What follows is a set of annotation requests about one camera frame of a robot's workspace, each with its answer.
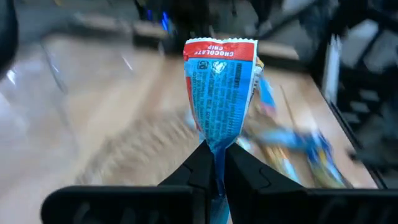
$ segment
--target blue snack bag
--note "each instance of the blue snack bag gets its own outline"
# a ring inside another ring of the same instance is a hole
[[[298,132],[278,128],[256,136],[259,142],[287,147],[291,151],[306,153],[308,164],[317,184],[329,188],[345,188],[350,184],[340,174],[331,155],[331,146],[319,131]]]
[[[248,110],[257,41],[191,39],[183,56],[193,119],[215,156],[218,192],[224,195],[225,150],[239,136]]]

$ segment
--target blue light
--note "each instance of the blue light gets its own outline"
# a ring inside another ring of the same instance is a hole
[[[162,15],[163,15],[163,18],[162,18],[162,27],[163,27],[164,30],[166,30],[168,33],[170,33],[169,27],[168,27],[168,25],[167,25],[167,24],[169,24],[169,18],[168,18],[168,16],[167,16],[167,13],[166,13],[166,12],[163,12]]]

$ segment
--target black equipment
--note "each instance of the black equipment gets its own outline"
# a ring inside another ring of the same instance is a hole
[[[305,189],[237,144],[225,187],[235,224],[395,223],[397,190]],[[45,200],[43,224],[217,223],[213,155],[206,142],[157,187],[67,187]]]

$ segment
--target snack wrapper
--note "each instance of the snack wrapper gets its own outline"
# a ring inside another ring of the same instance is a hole
[[[215,155],[218,192],[224,195],[225,150],[239,136],[252,97],[257,41],[191,39],[183,56],[193,119]]]
[[[320,187],[349,187],[349,183],[347,183],[345,178],[340,174],[333,161],[331,155],[332,148],[329,142],[320,132],[298,132],[292,129],[279,128],[264,131],[258,135],[256,139],[263,144],[279,145],[291,151],[304,152],[307,155],[308,164],[315,178],[315,182]],[[286,156],[281,155],[280,152],[274,151],[275,149],[269,150],[269,154],[277,154],[271,159],[272,162],[274,164],[283,165],[285,163],[284,161],[287,161]],[[293,173],[294,170],[291,168],[290,164],[287,166],[277,166],[277,170],[298,182],[297,175]]]

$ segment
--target wooden table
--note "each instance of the wooden table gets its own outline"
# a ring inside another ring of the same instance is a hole
[[[11,127],[0,135],[7,140],[0,152],[0,169],[6,170],[0,174],[0,223],[38,223],[44,197],[73,183],[105,139],[132,120],[188,105],[180,58],[137,50],[130,42],[66,36],[53,36],[44,46],[21,52],[9,79],[0,83],[0,125]],[[278,122],[320,129],[341,173],[355,187],[374,188],[368,171],[347,157],[350,143],[312,80],[271,68],[265,73]],[[308,167],[296,160],[310,187]]]

